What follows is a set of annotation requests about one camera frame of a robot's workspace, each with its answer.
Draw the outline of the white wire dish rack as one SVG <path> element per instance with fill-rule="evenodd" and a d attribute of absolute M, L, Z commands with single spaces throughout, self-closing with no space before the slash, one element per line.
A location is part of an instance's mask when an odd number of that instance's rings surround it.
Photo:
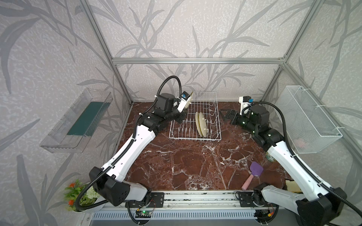
<path fill-rule="evenodd" d="M 169 138 L 220 141 L 222 139 L 217 94 L 214 91 L 187 91 L 191 103 L 186 118 L 171 122 Z"/>

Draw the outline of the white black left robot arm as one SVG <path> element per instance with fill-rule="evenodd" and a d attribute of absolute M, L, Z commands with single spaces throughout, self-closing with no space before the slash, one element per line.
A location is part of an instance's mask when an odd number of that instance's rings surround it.
<path fill-rule="evenodd" d="M 148 205 L 151 202 L 151 190 L 139 183 L 127 182 L 125 177 L 143 149 L 171 121 L 181 123 L 185 119 L 190 102 L 191 95 L 182 91 L 179 77 L 167 77 L 157 90 L 152 105 L 136 120 L 130 138 L 101 168 L 94 167 L 90 171 L 90 183 L 76 198 L 75 209 L 85 211 L 108 202 L 113 206 L 132 201 L 142 206 Z M 81 199 L 91 188 L 103 200 L 89 206 L 81 205 Z"/>

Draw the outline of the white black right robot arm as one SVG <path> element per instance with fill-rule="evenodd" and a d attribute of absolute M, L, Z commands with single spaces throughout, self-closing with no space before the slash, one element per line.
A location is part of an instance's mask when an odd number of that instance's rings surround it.
<path fill-rule="evenodd" d="M 281 116 L 283 133 L 269 126 L 269 112 L 264 107 L 266 104 L 247 103 L 241 112 L 227 109 L 222 119 L 230 120 L 232 125 L 249 132 L 252 139 L 287 171 L 302 193 L 292 193 L 264 183 L 254 191 L 258 200 L 274 203 L 295 213 L 300 218 L 301 226 L 331 226 L 344 205 L 361 215 L 361 210 L 347 200 L 347 194 L 340 187 L 333 188 L 325 182 L 293 151 L 287 138 L 285 117 L 277 106 L 274 109 Z"/>

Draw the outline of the beige patterned plate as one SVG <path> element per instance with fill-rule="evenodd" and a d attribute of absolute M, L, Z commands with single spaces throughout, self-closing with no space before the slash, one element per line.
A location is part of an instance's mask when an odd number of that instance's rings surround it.
<path fill-rule="evenodd" d="M 185 105 L 185 108 L 188 109 L 189 105 L 191 104 L 192 100 L 193 100 L 193 96 L 194 96 L 194 92 L 191 92 L 190 97 L 188 98 L 188 101 Z"/>
<path fill-rule="evenodd" d="M 203 134 L 202 134 L 202 131 L 201 131 L 201 128 L 200 128 L 199 112 L 195 113 L 195 123 L 196 123 L 196 126 L 197 126 L 197 131 L 199 133 L 199 136 L 201 138 L 203 138 Z"/>
<path fill-rule="evenodd" d="M 199 113 L 199 126 L 203 138 L 206 138 L 208 135 L 208 127 L 207 127 L 207 120 L 203 113 Z"/>

